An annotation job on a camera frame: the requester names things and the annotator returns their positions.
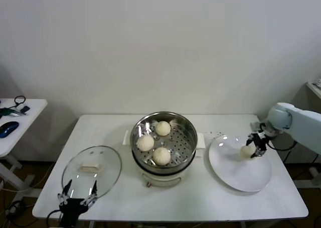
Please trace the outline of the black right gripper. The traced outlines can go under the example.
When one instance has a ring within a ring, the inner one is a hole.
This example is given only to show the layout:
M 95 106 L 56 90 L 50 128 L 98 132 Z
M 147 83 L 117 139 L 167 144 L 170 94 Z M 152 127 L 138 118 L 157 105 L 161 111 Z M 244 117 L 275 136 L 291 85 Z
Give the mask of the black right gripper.
M 254 153 L 251 155 L 251 158 L 262 157 L 267 150 L 267 137 L 264 132 L 255 132 L 252 135 L 248 136 L 246 141 L 246 146 L 249 146 L 252 142 L 256 147 Z

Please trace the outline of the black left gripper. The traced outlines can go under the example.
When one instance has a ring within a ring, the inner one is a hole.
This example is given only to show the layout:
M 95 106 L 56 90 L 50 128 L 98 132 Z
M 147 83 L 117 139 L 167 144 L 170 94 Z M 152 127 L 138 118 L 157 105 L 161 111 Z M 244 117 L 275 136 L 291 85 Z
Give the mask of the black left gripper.
M 85 198 L 69 198 L 72 179 L 63 187 L 62 193 L 58 193 L 59 209 L 63 214 L 83 214 L 88 211 L 88 206 L 92 206 L 97 200 L 97 181 L 95 180 L 90 194 Z

